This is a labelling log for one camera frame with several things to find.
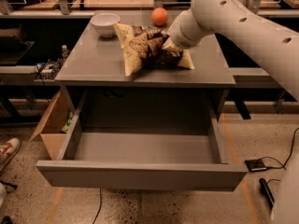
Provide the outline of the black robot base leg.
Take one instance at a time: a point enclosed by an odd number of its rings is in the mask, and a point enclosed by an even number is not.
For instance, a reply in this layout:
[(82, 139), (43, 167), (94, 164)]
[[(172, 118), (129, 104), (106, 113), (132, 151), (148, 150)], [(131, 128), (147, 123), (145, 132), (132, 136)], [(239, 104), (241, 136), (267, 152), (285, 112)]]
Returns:
[(259, 179), (259, 183), (260, 183), (260, 187), (261, 187), (261, 194), (265, 197), (265, 199), (267, 200), (267, 203), (269, 205), (270, 209), (273, 209), (274, 207), (274, 203), (275, 203), (275, 199), (274, 196), (267, 184), (267, 181), (264, 178), (260, 178)]

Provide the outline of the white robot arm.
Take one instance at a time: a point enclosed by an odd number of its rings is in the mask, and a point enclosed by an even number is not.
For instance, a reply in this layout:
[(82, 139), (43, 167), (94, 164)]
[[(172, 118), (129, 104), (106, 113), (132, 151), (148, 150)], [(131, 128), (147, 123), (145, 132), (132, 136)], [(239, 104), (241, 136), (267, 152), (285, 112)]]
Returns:
[(256, 15), (238, 0), (192, 0), (168, 33), (165, 49), (190, 49), (212, 33), (225, 36), (299, 100), (299, 34)]

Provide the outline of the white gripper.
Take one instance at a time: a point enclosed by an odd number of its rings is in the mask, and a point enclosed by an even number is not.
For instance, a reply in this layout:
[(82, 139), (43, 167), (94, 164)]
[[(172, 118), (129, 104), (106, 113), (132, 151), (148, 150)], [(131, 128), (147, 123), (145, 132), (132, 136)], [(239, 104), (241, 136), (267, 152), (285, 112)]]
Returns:
[(162, 49), (169, 52), (182, 52), (197, 46), (200, 41), (213, 32), (199, 24), (192, 14), (192, 10), (182, 11), (169, 28), (169, 35), (162, 45)]

